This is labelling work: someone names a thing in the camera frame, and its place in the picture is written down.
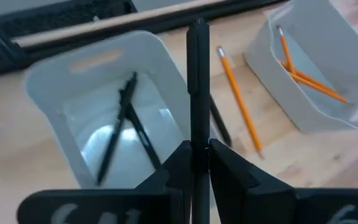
white plastic bin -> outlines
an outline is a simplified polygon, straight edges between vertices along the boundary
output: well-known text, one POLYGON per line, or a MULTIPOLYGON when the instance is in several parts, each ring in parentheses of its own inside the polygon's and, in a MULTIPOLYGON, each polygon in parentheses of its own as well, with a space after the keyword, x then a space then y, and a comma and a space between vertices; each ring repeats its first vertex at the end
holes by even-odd
POLYGON ((358 35, 328 0, 292 0, 270 12, 244 56, 300 131, 358 128, 358 35), (352 103, 291 78, 278 61, 285 56, 276 25, 284 31, 295 67, 352 103))
MULTIPOLYGON (((119 109, 119 89, 137 71, 132 104, 160 160, 190 138, 186 83, 162 41, 129 32, 43 60, 27 71, 25 88, 45 113, 79 185, 94 188, 119 109)), ((104 188, 132 189, 154 172, 129 121, 104 188)))

